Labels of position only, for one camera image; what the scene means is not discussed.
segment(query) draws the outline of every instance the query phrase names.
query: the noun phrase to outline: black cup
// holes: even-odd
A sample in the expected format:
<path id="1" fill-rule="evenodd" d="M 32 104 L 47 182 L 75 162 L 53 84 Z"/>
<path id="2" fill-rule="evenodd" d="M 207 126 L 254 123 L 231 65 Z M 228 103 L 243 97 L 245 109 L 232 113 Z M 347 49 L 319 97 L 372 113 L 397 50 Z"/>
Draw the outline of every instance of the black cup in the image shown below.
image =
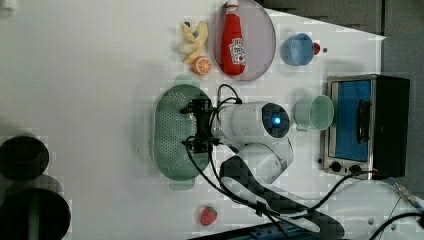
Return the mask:
<path id="1" fill-rule="evenodd" d="M 59 194 L 28 189 L 7 197 L 0 207 L 0 239 L 60 240 L 70 222 L 69 205 Z"/>
<path id="2" fill-rule="evenodd" d="M 13 181 L 40 176 L 49 164 L 49 152 L 38 139 L 19 136 L 0 146 L 0 174 Z"/>

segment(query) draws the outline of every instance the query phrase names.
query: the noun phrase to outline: metal frame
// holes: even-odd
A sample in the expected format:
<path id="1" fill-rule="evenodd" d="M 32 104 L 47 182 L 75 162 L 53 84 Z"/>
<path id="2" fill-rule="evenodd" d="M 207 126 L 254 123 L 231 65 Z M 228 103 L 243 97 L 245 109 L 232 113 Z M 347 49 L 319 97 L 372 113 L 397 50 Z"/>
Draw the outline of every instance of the metal frame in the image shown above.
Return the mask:
<path id="1" fill-rule="evenodd" d="M 327 78 L 327 95 L 333 101 L 334 104 L 334 121 L 331 126 L 325 132 L 325 151 L 324 151 L 324 171 L 332 174 L 346 176 L 351 172 L 349 168 L 353 165 L 358 165 L 363 170 L 372 170 L 374 166 L 374 157 L 373 157 L 373 146 L 374 146 L 374 126 L 375 126 L 375 106 L 376 106 L 376 74 L 370 75 L 357 75 L 357 76 L 348 76 L 348 77 L 338 77 L 338 76 L 330 76 Z M 336 145 L 336 124 L 337 124 L 337 96 L 338 96 L 338 88 L 337 82 L 345 82 L 345 81 L 361 81 L 361 80 L 370 80 L 371 81 L 371 109 L 370 109 L 370 128 L 369 128 L 369 136 L 368 140 L 368 161 L 367 162 L 357 162 L 348 159 L 335 158 L 331 157 L 330 154 L 335 152 Z M 339 172 L 334 172 L 331 170 L 330 165 L 333 162 L 339 162 L 342 165 L 342 169 Z M 369 173 L 367 175 L 360 175 L 357 178 L 359 179 L 371 179 L 372 174 Z"/>

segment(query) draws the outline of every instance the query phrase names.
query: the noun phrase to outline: green plate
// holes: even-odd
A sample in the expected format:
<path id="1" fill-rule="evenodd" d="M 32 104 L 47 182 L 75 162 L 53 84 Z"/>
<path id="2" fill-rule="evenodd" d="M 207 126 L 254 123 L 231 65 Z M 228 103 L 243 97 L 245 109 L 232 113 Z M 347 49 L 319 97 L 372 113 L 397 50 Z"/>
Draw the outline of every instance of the green plate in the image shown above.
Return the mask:
<path id="1" fill-rule="evenodd" d="M 181 142 L 196 135 L 196 118 L 192 114 L 180 114 L 179 110 L 195 98 L 208 99 L 208 96 L 193 85 L 172 87 L 159 98 L 153 121 L 153 160 L 157 168 L 171 180 L 192 180 L 191 187 L 199 172 Z M 202 171 L 209 163 L 207 153 L 194 154 L 193 158 Z"/>

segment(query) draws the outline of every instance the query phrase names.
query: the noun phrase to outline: purple plate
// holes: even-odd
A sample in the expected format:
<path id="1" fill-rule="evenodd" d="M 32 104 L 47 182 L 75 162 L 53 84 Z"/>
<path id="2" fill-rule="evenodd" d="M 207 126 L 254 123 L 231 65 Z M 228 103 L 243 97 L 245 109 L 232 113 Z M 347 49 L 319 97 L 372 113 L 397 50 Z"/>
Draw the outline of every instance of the purple plate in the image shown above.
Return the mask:
<path id="1" fill-rule="evenodd" d="M 209 48 L 220 69 L 225 5 L 218 9 L 209 33 Z M 239 15 L 246 50 L 246 68 L 238 76 L 226 75 L 236 80 L 254 80 L 268 70 L 274 59 L 275 29 L 265 9 L 252 0 L 239 0 Z"/>

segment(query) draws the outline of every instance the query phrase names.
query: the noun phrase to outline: orange slice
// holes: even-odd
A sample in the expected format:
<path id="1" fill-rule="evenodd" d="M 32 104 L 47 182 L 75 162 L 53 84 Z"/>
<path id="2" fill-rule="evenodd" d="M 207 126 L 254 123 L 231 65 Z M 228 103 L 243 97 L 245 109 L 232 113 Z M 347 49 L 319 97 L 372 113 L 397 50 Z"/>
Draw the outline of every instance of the orange slice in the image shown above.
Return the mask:
<path id="1" fill-rule="evenodd" d="M 200 56 L 193 61 L 193 71 L 198 75 L 206 75 L 212 69 L 211 62 L 204 56 Z"/>

